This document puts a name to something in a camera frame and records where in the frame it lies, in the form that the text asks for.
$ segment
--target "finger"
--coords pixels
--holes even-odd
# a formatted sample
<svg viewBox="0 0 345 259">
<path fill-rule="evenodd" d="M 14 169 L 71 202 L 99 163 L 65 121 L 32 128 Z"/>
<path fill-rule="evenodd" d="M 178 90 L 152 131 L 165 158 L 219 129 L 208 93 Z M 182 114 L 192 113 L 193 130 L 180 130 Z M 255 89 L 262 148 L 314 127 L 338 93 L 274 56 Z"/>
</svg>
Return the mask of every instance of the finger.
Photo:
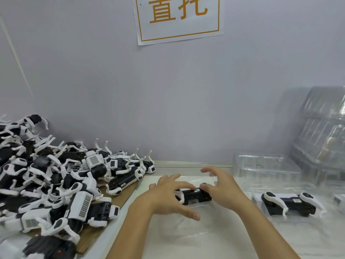
<svg viewBox="0 0 345 259">
<path fill-rule="evenodd" d="M 214 174 L 215 176 L 218 176 L 220 174 L 222 174 L 222 172 L 225 172 L 215 166 L 207 166 L 207 167 L 204 167 L 200 170 L 202 173 L 207 173 L 207 172 L 210 172 L 212 174 Z"/>
<path fill-rule="evenodd" d="M 180 174 L 173 174 L 173 175 L 169 176 L 169 180 L 175 181 L 180 176 L 181 176 Z"/>
<path fill-rule="evenodd" d="M 195 221 L 200 221 L 200 214 L 188 206 L 179 204 L 177 207 L 177 212 L 187 218 L 191 218 Z"/>
<path fill-rule="evenodd" d="M 168 179 L 168 178 L 169 178 L 169 176 L 167 176 L 167 175 L 162 176 L 162 177 L 158 180 L 157 185 L 160 184 L 160 183 L 162 183 L 162 182 L 164 182 L 164 181 L 165 181 L 166 179 Z"/>
<path fill-rule="evenodd" d="M 200 188 L 208 193 L 211 193 L 214 186 L 210 184 L 200 184 Z"/>
<path fill-rule="evenodd" d="M 173 184 L 174 186 L 174 190 L 176 189 L 183 189 L 183 188 L 187 188 L 187 189 L 192 189 L 192 190 L 195 190 L 196 187 L 190 183 L 187 183 L 187 182 L 180 182 L 180 181 L 177 181 Z"/>
<path fill-rule="evenodd" d="M 152 188 L 156 187 L 156 184 L 150 184 L 149 185 L 149 190 L 151 190 Z"/>
</svg>

